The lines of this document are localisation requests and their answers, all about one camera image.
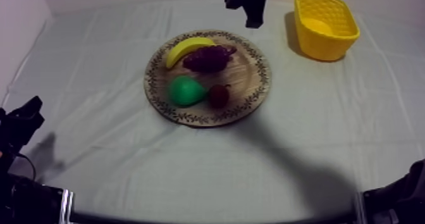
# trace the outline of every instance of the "white tablecloth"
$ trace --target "white tablecloth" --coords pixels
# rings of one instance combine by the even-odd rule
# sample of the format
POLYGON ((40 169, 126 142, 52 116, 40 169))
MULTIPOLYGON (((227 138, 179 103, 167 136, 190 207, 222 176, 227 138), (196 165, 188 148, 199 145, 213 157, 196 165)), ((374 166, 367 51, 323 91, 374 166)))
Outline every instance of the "white tablecloth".
MULTIPOLYGON (((353 192, 387 185, 424 157, 425 33, 356 14, 360 39, 342 60, 321 63, 299 54, 292 11, 268 2, 258 30, 246 29, 245 13, 222 0, 60 15, 3 106, 41 97, 46 122, 23 152, 42 182, 76 192, 77 211, 252 223, 345 209, 353 192), (272 84, 248 119, 197 130, 161 117, 143 77, 162 43, 209 28, 254 42, 272 84)), ((24 172, 24 161, 15 165, 24 172)))

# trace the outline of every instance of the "pear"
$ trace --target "pear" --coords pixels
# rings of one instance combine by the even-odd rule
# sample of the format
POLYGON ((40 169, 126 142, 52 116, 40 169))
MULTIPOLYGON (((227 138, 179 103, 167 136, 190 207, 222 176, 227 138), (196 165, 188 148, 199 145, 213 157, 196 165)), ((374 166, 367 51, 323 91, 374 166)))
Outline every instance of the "pear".
POLYGON ((180 75, 171 81, 168 88, 170 100, 177 106, 191 106, 205 98, 207 90, 196 80, 180 75))

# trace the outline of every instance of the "grapes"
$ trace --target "grapes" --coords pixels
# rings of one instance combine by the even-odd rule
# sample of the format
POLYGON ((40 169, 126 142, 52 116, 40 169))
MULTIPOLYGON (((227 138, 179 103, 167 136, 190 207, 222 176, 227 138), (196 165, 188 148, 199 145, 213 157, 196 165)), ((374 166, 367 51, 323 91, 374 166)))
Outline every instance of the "grapes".
POLYGON ((183 67, 193 72, 216 73, 224 70, 231 60, 231 55, 237 50, 235 47, 227 50, 223 46, 202 47, 190 53, 183 60, 183 67))

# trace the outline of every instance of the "yellow plastic basket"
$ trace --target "yellow plastic basket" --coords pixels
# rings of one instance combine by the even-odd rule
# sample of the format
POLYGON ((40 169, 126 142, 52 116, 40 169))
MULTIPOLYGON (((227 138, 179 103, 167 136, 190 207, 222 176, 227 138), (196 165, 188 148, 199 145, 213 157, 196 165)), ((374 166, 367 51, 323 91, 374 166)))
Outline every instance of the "yellow plastic basket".
POLYGON ((295 24, 301 50, 323 61, 340 59, 360 36, 342 0, 295 0, 295 24))

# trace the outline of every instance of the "banana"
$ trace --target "banana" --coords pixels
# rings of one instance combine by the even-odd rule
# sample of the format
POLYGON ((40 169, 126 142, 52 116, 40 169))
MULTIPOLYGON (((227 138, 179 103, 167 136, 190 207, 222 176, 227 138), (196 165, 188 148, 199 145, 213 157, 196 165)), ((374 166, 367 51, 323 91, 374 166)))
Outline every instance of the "banana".
POLYGON ((170 69, 177 63, 179 59, 188 53, 191 53, 201 47, 215 45, 216 44, 213 42, 213 40, 207 37, 191 37, 189 39, 183 40, 175 47, 173 47, 169 52, 166 66, 170 69))

